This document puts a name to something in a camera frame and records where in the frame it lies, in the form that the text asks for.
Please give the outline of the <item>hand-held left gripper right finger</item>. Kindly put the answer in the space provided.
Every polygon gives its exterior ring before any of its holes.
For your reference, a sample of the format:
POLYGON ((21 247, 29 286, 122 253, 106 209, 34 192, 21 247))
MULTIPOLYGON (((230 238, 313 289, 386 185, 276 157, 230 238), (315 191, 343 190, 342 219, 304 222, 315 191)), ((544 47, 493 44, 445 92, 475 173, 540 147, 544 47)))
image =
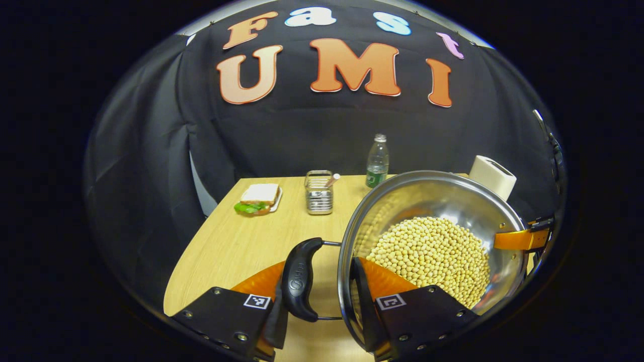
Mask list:
POLYGON ((426 357, 478 319, 441 287, 416 287, 364 257, 354 257, 350 275, 364 346, 376 361, 426 357))

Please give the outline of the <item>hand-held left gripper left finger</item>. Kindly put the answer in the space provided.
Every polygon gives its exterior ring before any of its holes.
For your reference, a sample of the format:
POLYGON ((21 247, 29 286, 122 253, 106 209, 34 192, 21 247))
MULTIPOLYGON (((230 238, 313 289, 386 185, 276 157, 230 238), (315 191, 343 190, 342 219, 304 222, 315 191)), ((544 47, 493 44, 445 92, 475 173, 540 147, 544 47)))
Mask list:
POLYGON ((269 266, 230 289, 211 287, 171 318, 239 360, 274 361, 287 334, 284 266, 269 266))

